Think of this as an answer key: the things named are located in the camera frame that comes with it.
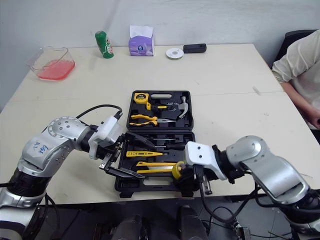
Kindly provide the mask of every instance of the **white wall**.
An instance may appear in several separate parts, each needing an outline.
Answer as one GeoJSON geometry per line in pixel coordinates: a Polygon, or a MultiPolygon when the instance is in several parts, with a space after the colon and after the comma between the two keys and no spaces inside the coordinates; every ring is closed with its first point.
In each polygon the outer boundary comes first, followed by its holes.
{"type": "Polygon", "coordinates": [[[150,25],[156,45],[254,43],[271,64],[285,32],[320,28],[319,0],[0,0],[0,109],[41,46],[92,47],[107,31],[126,46],[129,25],[150,25]]]}

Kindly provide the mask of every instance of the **clear plastic container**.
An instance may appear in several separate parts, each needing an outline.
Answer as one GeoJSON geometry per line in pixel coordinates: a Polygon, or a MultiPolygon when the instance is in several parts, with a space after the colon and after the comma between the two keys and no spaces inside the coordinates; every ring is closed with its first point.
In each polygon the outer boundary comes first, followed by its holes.
{"type": "Polygon", "coordinates": [[[65,79],[75,67],[68,48],[40,48],[26,64],[39,79],[61,81],[65,79]]]}

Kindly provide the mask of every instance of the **red liquid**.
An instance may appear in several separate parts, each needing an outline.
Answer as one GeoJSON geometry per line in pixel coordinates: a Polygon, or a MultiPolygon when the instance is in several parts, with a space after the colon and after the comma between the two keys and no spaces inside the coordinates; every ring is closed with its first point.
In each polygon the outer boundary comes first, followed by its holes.
{"type": "Polygon", "coordinates": [[[38,78],[60,81],[65,79],[75,67],[74,61],[53,60],[44,66],[44,70],[37,73],[38,78]]]}

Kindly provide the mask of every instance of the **screwdriver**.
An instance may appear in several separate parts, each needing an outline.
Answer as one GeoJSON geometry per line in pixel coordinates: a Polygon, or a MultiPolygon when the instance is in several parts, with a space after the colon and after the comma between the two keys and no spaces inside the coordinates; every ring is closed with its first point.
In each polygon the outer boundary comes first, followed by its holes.
{"type": "Polygon", "coordinates": [[[172,138],[155,138],[152,136],[146,136],[145,138],[148,139],[149,141],[153,141],[153,140],[175,141],[175,139],[172,139],[172,138]]]}
{"type": "Polygon", "coordinates": [[[184,142],[166,143],[164,146],[155,146],[156,148],[166,148],[167,150],[185,150],[186,144],[184,142]]]}
{"type": "Polygon", "coordinates": [[[163,152],[156,152],[156,151],[127,151],[125,156],[127,158],[134,158],[134,157],[156,157],[168,155],[168,153],[163,152]]]}

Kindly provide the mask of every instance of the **black chair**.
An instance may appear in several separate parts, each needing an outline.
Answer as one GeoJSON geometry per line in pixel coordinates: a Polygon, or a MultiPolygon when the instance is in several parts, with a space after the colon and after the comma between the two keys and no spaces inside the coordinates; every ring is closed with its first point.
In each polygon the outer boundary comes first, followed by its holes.
{"type": "Polygon", "coordinates": [[[278,55],[276,56],[274,61],[278,61],[287,53],[288,47],[293,44],[295,41],[302,39],[306,36],[309,36],[317,29],[312,30],[297,30],[297,31],[289,31],[285,34],[285,38],[283,40],[282,46],[279,50],[278,55]]]}

